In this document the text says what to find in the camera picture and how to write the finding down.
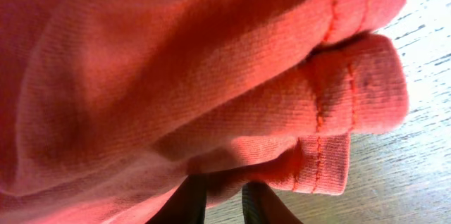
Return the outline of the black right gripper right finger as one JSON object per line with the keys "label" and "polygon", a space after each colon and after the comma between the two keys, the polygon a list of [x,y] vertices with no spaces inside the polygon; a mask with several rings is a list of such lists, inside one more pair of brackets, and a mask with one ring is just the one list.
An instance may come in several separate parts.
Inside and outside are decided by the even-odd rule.
{"label": "black right gripper right finger", "polygon": [[264,183],[249,182],[243,186],[242,212],[245,224],[302,224]]}

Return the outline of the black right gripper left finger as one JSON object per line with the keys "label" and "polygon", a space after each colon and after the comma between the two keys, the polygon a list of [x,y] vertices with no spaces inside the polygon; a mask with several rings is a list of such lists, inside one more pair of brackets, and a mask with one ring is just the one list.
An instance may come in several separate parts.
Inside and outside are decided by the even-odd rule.
{"label": "black right gripper left finger", "polygon": [[190,175],[146,224],[204,224],[205,175]]}

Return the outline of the orange t-shirt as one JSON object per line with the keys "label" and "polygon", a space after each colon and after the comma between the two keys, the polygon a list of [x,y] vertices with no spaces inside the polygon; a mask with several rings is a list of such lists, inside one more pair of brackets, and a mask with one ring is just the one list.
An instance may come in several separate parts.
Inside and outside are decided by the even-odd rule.
{"label": "orange t-shirt", "polygon": [[345,190],[409,108],[406,0],[1,0],[1,222],[145,223],[190,175]]}

